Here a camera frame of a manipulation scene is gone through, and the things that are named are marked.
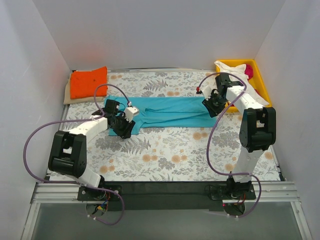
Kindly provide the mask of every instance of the white towel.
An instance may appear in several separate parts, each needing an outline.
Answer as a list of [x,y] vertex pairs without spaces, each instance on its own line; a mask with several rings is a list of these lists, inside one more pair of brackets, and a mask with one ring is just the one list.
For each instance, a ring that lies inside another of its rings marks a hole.
[[[246,84],[246,93],[250,94],[251,97],[253,97],[254,100],[256,100],[259,104],[262,104],[263,106],[267,106],[269,103],[264,100],[254,89],[253,86],[251,86],[251,84],[248,82],[248,75],[245,74],[245,70],[246,70],[246,65],[245,64],[241,64],[239,66],[236,67],[231,67],[228,66],[226,64],[224,64],[223,62],[220,61],[215,61],[214,64],[216,66],[218,66],[220,68],[220,72],[225,72],[225,73],[230,73],[233,75],[236,75],[237,77],[239,77],[242,81],[245,82]],[[238,81],[238,79],[236,79],[234,76],[229,76],[231,81]]]

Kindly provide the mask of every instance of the yellow bin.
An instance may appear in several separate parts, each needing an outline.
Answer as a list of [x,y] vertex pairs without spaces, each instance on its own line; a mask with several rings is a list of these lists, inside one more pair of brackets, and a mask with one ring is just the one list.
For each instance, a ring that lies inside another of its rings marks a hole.
[[[266,100],[269,105],[266,107],[272,107],[267,89],[265,87],[264,81],[262,80],[262,77],[260,75],[257,63],[253,59],[222,59],[218,60],[229,67],[236,67],[241,64],[249,64],[253,69],[253,77],[249,80],[249,83],[253,86],[253,88],[258,92],[258,94],[263,97],[264,100]],[[216,72],[220,72],[219,67],[215,67]],[[231,106],[228,110],[228,113],[235,113],[238,112],[237,108],[235,106]]]

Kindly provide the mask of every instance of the orange cloth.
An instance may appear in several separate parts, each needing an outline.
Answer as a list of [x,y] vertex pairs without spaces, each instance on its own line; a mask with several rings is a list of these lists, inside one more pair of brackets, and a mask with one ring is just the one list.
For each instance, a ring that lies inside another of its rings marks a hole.
[[[74,71],[70,78],[70,98],[82,99],[93,97],[96,88],[107,83],[107,67],[93,71]],[[107,95],[107,86],[102,86],[96,91],[97,97]]]

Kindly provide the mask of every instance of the teal towel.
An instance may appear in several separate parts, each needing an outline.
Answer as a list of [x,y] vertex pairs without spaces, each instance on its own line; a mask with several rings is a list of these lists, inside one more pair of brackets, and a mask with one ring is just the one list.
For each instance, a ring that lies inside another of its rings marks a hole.
[[[106,100],[116,100],[127,105],[124,97],[108,95]],[[135,125],[131,134],[138,134],[140,128],[152,127],[212,127],[216,119],[209,116],[208,110],[202,104],[203,97],[130,97],[132,105],[140,110],[134,117]],[[116,136],[113,130],[110,136]]]

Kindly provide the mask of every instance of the floral pattern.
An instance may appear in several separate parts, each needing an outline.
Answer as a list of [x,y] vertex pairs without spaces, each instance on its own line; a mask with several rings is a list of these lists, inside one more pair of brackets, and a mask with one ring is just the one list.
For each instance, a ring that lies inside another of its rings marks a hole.
[[[206,76],[201,71],[109,73],[109,83],[120,87],[128,97],[197,96],[196,86]],[[214,86],[213,77],[207,82]],[[121,96],[112,87],[108,94]],[[66,119],[88,118],[96,111],[92,102],[71,104]],[[210,146],[211,164],[221,172],[232,170],[240,154],[239,113],[222,117]],[[65,123],[70,130],[80,123]],[[225,181],[208,166],[206,147],[211,128],[152,127],[141,128],[129,139],[98,134],[87,146],[87,164],[106,181]],[[271,150],[259,159],[254,174],[262,181],[279,181]],[[67,179],[51,172],[50,179]]]

